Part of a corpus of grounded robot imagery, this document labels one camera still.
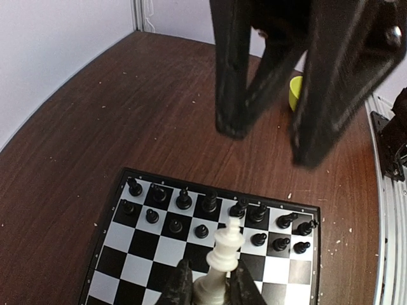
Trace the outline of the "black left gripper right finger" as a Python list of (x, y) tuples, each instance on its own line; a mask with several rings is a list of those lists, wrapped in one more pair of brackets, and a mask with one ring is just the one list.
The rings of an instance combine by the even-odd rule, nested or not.
[(266, 305), (243, 260), (238, 260), (236, 269), (231, 272), (229, 283), (231, 305)]

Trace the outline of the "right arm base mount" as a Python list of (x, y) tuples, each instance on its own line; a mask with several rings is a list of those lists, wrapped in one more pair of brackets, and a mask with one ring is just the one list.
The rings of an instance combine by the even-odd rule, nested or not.
[(383, 176), (396, 182), (404, 182), (406, 175), (406, 113), (395, 114), (387, 119), (371, 111), (371, 122)]

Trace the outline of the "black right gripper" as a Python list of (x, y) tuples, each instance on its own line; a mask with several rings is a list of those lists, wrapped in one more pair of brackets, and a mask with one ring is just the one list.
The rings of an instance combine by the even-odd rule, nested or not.
[(403, 1), (211, 1), (210, 12), (216, 129), (231, 139), (243, 139), (249, 127), (244, 98), (251, 25), (266, 34), (266, 48), (248, 94), (280, 90), (307, 53), (290, 126), (293, 163), (305, 168), (320, 165), (404, 59)]

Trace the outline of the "black white chessboard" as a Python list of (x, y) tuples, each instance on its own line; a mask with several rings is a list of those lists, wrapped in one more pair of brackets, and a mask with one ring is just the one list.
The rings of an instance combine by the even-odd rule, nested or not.
[[(209, 191), (217, 208), (202, 210)], [(245, 242), (237, 252), (267, 304), (317, 304), (319, 225), (300, 236), (302, 222), (321, 220), (318, 207), (264, 198), (141, 172), (121, 171), (83, 285), (80, 304), (154, 304), (181, 259), (194, 278), (205, 275), (214, 233), (229, 209), (249, 205), (240, 219)]]

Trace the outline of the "white king piece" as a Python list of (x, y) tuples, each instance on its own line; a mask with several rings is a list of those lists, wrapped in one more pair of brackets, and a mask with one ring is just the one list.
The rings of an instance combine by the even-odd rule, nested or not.
[(240, 232), (240, 219), (230, 217), (226, 227), (214, 233), (214, 248), (207, 254), (209, 271), (193, 283), (193, 304), (225, 304), (226, 275), (238, 265), (237, 250), (245, 239)]

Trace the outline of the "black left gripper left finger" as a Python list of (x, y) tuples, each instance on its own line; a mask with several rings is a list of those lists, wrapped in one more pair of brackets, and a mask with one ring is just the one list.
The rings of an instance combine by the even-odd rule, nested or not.
[(193, 278), (190, 261), (181, 259), (165, 284), (156, 305), (190, 305), (192, 299)]

